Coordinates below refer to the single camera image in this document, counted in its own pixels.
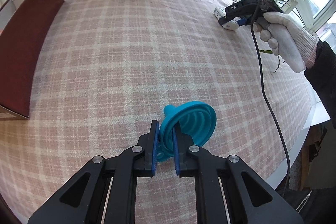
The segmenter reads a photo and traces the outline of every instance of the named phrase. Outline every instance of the pink plaid fabric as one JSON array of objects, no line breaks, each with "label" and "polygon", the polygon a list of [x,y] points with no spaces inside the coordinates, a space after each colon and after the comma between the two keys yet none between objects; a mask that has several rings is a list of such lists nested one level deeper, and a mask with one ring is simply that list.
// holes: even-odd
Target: pink plaid fabric
[{"label": "pink plaid fabric", "polygon": [[[237,154],[266,179],[284,159],[262,97],[249,27],[224,30],[213,15],[230,0],[65,0],[35,71],[29,121],[0,122],[0,192],[29,217],[95,155],[119,155],[163,120],[167,104],[211,105],[205,145]],[[267,44],[258,39],[260,48]],[[288,149],[311,109],[309,83],[262,54],[265,89]],[[137,223],[195,223],[193,179],[173,160],[138,180]]]}]

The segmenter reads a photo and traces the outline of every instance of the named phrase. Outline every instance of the black cable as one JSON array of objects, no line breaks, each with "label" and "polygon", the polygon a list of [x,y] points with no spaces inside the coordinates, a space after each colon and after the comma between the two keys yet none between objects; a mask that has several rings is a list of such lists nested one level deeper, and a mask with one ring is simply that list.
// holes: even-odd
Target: black cable
[{"label": "black cable", "polygon": [[259,10],[259,7],[260,7],[260,3],[261,3],[261,0],[258,0],[258,4],[257,4],[257,8],[255,9],[254,11],[254,14],[252,16],[252,19],[251,19],[251,34],[252,34],[252,37],[253,37],[253,41],[254,41],[254,45],[255,45],[255,49],[257,51],[257,55],[258,55],[258,61],[259,61],[259,70],[260,70],[260,81],[261,81],[261,91],[262,91],[262,95],[264,97],[264,100],[266,102],[266,105],[273,117],[273,120],[275,122],[275,125],[277,127],[277,130],[279,132],[279,136],[280,136],[280,139],[281,139],[281,143],[282,143],[282,146],[283,146],[283,150],[285,151],[285,155],[286,155],[286,161],[287,161],[287,174],[286,174],[286,181],[285,181],[285,185],[283,187],[283,192],[282,192],[282,197],[285,196],[285,190],[287,188],[287,185],[289,183],[289,172],[290,172],[290,168],[291,168],[291,163],[290,163],[290,160],[289,160],[289,155],[288,155],[288,151],[287,151],[287,147],[286,147],[286,144],[285,144],[285,141],[284,141],[284,137],[282,136],[282,133],[281,133],[281,129],[280,129],[280,126],[278,124],[278,121],[274,115],[274,112],[268,102],[268,99],[266,97],[266,94],[265,94],[265,88],[264,88],[264,76],[263,76],[263,66],[262,66],[262,63],[261,63],[261,58],[260,58],[260,52],[259,52],[259,47],[258,47],[258,44],[257,44],[257,39],[255,38],[255,34],[254,34],[254,30],[253,30],[253,23],[255,22],[255,18],[256,18],[256,15],[258,13],[258,10]]}]

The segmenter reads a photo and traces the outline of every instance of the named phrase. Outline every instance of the metal pivot screw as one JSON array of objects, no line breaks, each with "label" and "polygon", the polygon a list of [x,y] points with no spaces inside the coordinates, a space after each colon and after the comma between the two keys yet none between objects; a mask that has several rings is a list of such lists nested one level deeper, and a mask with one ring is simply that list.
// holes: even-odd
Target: metal pivot screw
[{"label": "metal pivot screw", "polygon": [[198,152],[200,148],[197,145],[192,145],[191,147],[189,147],[189,150],[191,152]]},{"label": "metal pivot screw", "polygon": [[99,164],[103,161],[103,157],[102,156],[95,156],[92,158],[92,161],[96,164]]},{"label": "metal pivot screw", "polygon": [[142,147],[141,147],[140,145],[133,146],[133,147],[132,147],[132,151],[133,151],[134,153],[141,152],[141,151],[142,151]]},{"label": "metal pivot screw", "polygon": [[229,157],[229,161],[231,161],[231,162],[238,162],[239,161],[239,157],[236,156],[236,155],[231,155]]}]

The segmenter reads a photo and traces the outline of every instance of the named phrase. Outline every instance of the blue gripper pad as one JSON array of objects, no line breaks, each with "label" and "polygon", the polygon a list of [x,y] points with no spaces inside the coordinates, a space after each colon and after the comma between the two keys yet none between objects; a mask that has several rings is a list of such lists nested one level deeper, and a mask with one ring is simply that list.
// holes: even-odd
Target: blue gripper pad
[{"label": "blue gripper pad", "polygon": [[177,139],[176,139],[176,132],[175,127],[172,129],[172,138],[173,138],[173,150],[174,150],[174,163],[175,163],[175,170],[176,175],[180,175],[180,156],[179,156],[179,149],[177,147]]},{"label": "blue gripper pad", "polygon": [[158,162],[159,130],[160,130],[160,125],[159,125],[159,122],[157,122],[156,129],[155,129],[155,136],[154,136],[153,153],[152,153],[152,174],[153,176],[155,175],[156,165]]}]

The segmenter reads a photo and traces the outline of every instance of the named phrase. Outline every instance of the blue object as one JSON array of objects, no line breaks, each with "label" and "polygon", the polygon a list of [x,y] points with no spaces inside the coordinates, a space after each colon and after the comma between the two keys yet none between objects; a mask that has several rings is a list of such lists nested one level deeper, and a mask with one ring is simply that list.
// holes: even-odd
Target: blue object
[{"label": "blue object", "polygon": [[237,23],[238,23],[238,25],[239,25],[239,27],[240,27],[240,26],[245,25],[246,21],[247,21],[246,18],[242,18],[242,19],[240,19],[240,20],[237,20]]},{"label": "blue object", "polygon": [[172,130],[179,121],[181,131],[192,136],[194,144],[203,146],[216,127],[216,112],[206,103],[193,101],[178,107],[167,105],[163,109],[165,119],[159,132],[157,161],[165,161],[174,156]]},{"label": "blue object", "polygon": [[159,145],[159,130],[160,125],[159,122],[156,124],[155,136],[154,136],[154,145],[153,145],[153,153],[152,153],[152,175],[155,175],[156,164],[158,162],[158,145]]},{"label": "blue object", "polygon": [[175,170],[176,170],[176,175],[179,176],[181,172],[181,167],[180,167],[180,155],[179,155],[179,148],[177,147],[175,127],[173,127],[173,130],[172,130],[172,137],[173,137]]}]

